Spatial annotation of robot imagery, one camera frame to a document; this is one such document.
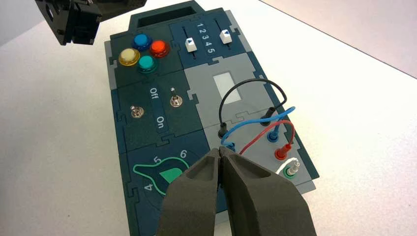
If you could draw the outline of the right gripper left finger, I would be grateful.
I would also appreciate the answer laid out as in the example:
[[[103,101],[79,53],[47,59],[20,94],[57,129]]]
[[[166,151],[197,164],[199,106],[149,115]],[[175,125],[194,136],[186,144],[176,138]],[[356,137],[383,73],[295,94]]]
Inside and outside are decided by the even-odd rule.
[[[157,236],[214,235],[220,159],[211,149],[169,185]]]

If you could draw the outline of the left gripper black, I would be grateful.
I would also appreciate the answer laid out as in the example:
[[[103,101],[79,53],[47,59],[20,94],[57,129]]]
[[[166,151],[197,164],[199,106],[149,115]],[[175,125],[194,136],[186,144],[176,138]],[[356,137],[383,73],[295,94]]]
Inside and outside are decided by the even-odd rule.
[[[100,21],[143,7],[147,0],[36,0],[60,45],[92,45]]]

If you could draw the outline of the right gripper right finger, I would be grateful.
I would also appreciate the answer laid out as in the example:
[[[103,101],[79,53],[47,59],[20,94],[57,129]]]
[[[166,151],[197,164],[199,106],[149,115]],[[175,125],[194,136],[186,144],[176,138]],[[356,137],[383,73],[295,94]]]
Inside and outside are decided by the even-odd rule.
[[[221,185],[234,236],[314,236],[307,202],[287,179],[226,147]]]

